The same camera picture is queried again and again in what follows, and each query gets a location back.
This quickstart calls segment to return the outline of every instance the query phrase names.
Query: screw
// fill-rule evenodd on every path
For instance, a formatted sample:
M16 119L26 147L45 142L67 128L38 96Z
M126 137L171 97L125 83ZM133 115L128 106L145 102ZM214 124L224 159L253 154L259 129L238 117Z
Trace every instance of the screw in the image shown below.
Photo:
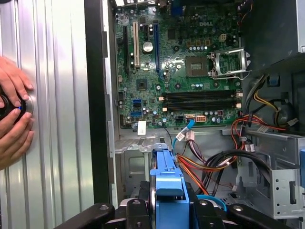
M200 204L203 205L203 206L205 206L205 205L208 204L208 202L206 202L205 200L201 200L201 201L200 201Z
M234 206L233 207L234 208L234 210L236 210L236 211L243 211L244 209L241 207L241 206Z
M102 205L101 208L100 208L100 210L108 210L108 209L109 209L109 207L105 204Z

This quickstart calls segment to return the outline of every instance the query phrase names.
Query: side panel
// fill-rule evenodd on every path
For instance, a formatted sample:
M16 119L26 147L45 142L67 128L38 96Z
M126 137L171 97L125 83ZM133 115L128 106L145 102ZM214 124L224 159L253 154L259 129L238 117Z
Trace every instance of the side panel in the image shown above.
M0 172L3 229L52 229L93 205L83 0L0 5L3 56L32 80L35 138Z

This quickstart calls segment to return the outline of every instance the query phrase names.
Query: white pci slot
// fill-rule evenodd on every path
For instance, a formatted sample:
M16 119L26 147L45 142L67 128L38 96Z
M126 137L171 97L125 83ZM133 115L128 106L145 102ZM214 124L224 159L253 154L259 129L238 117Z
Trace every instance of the white pci slot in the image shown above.
M134 66L140 67L140 47L139 47L139 25L137 21L132 23L133 25L133 51L134 51Z

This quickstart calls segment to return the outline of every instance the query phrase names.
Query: green circuit board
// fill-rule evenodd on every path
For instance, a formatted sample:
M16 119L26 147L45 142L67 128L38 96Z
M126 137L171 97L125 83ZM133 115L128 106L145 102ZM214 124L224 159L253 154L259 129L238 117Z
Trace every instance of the green circuit board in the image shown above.
M193 115L205 116L204 122L196 122L197 126L228 125L239 115L235 107L173 112L164 109L164 93L241 89L239 79L215 80L208 76L212 64L206 58L211 52L239 47L235 5L185 6L178 16L172 14L170 5L121 8L116 12L121 128L136 128L138 121L146 121L147 128L185 126L187 117ZM135 22L138 33L134 31ZM138 66L134 34L139 40ZM220 66L223 72L238 70L240 60L238 56L224 56ZM140 102L136 107L135 100Z

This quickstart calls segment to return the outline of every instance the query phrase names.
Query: ram slot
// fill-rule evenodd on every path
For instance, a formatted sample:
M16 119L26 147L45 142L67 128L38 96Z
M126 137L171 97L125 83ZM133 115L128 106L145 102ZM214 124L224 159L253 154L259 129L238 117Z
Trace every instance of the ram slot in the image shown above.
M164 94L168 102L183 102L190 100L219 100L227 99L235 96L235 90L230 91L206 91L206 92L182 92Z
M164 106L167 111L187 111L187 110L223 110L235 108L236 101L213 101L213 102L184 102L184 103L168 103Z
M125 72L128 74L130 70L129 65L129 44L128 44L128 28L127 26L123 26L123 46L124 46L124 67Z
M154 35L154 50L156 59L156 72L160 72L160 44L159 44L159 25L153 25L153 35Z
M133 25L133 52L134 52L134 66L140 67L140 45L139 45L139 25L137 21Z

